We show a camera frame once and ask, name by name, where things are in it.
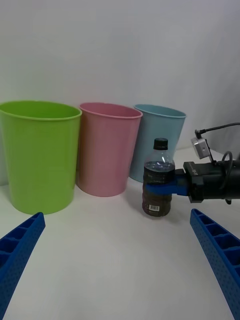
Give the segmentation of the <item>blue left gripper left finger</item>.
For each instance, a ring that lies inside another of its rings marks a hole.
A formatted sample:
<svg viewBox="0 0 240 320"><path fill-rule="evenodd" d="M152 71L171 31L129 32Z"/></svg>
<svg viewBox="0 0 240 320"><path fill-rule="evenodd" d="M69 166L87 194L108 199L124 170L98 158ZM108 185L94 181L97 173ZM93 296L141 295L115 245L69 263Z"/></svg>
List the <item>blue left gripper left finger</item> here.
<svg viewBox="0 0 240 320"><path fill-rule="evenodd" d="M44 215L38 212L0 239L0 319L45 226Z"/></svg>

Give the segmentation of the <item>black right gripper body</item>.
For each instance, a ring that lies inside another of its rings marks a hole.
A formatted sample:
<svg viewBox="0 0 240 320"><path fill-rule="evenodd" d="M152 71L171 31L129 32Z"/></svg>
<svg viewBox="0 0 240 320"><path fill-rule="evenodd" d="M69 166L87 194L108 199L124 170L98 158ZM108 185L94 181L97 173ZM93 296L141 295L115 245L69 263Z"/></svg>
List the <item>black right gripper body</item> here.
<svg viewBox="0 0 240 320"><path fill-rule="evenodd" d="M225 174L216 164L184 162L183 169L187 181L187 195L191 203L204 200L223 200L224 189L221 188Z"/></svg>

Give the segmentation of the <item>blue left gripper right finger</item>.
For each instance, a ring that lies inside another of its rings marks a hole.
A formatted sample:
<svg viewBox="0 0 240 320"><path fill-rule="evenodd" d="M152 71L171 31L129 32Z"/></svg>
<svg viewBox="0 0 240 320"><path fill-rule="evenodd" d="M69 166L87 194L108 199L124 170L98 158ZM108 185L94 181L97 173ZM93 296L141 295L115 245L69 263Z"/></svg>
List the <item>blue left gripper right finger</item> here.
<svg viewBox="0 0 240 320"><path fill-rule="evenodd" d="M190 225L235 320L240 319L240 240L197 209Z"/></svg>

